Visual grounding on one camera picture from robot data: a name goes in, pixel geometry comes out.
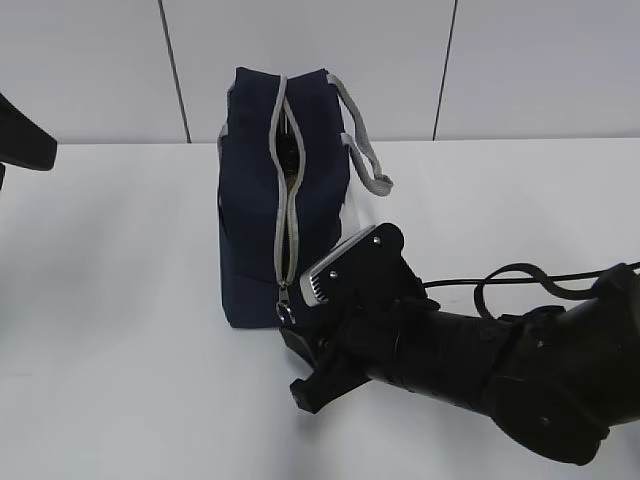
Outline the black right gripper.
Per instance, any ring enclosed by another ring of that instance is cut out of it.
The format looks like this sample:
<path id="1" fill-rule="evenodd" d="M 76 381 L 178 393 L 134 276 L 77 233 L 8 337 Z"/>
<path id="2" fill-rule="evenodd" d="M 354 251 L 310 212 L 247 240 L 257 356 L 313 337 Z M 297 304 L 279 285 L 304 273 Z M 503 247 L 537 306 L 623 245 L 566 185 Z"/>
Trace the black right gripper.
<path id="1" fill-rule="evenodd" d="M 386 310 L 351 301 L 329 322 L 280 327 L 285 346 L 312 369 L 290 385 L 298 408 L 316 414 L 372 380 L 404 389 L 397 359 L 401 330 L 410 319 L 439 310 L 427 297 L 405 297 Z"/>

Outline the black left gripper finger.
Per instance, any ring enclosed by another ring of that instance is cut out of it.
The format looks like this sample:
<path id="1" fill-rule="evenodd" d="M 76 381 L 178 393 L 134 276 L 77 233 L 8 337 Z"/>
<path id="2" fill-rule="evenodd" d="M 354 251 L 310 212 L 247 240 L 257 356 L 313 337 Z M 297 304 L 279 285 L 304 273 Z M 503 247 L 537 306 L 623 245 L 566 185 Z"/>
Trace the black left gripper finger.
<path id="1" fill-rule="evenodd" d="M 1 99 L 1 182 L 6 165 L 34 171 L 53 169 L 57 155 L 57 140 L 36 125 L 11 104 Z"/>

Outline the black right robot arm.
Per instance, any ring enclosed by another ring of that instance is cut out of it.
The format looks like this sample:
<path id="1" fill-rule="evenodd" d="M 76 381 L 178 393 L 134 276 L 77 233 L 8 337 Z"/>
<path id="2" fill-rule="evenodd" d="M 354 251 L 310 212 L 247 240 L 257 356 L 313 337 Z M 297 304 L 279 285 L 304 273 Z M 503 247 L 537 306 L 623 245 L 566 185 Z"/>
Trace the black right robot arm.
<path id="1" fill-rule="evenodd" d="M 290 390 L 316 413 L 378 380 L 487 416 L 525 448 L 584 465 L 612 427 L 639 417 L 639 277 L 619 264 L 592 292 L 572 309 L 497 318 L 444 312 L 423 293 L 356 296 L 282 329 L 312 370 Z"/>

